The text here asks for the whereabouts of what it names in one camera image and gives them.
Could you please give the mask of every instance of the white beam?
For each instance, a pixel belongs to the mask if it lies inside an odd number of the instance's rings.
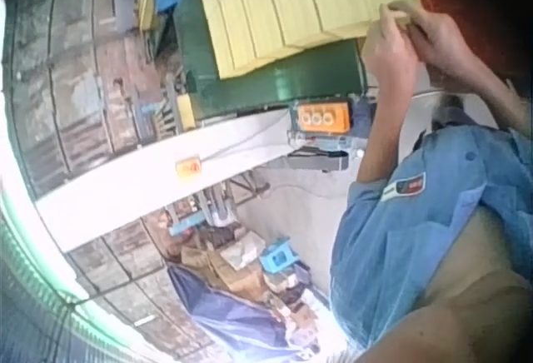
[[[287,110],[260,113],[186,132],[128,153],[77,177],[36,202],[62,251],[293,151]],[[202,173],[180,180],[176,163],[198,156]]]

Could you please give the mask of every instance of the orange label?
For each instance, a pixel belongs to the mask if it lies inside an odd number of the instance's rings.
[[[176,163],[177,178],[186,180],[202,172],[202,162],[199,157],[190,157]]]

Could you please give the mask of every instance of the blue shirt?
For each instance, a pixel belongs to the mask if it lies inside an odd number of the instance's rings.
[[[407,315],[478,205],[504,223],[514,270],[533,281],[533,158],[516,132],[447,127],[390,179],[353,183],[331,258],[331,308],[368,348]]]

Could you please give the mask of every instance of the orange control box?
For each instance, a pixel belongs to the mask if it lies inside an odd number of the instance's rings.
[[[298,106],[296,112],[304,132],[346,134],[350,131],[348,102],[307,103]]]

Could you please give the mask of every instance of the stack of paper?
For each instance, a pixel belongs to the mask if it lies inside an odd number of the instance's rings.
[[[380,3],[390,1],[202,0],[221,78],[303,49],[363,37]]]

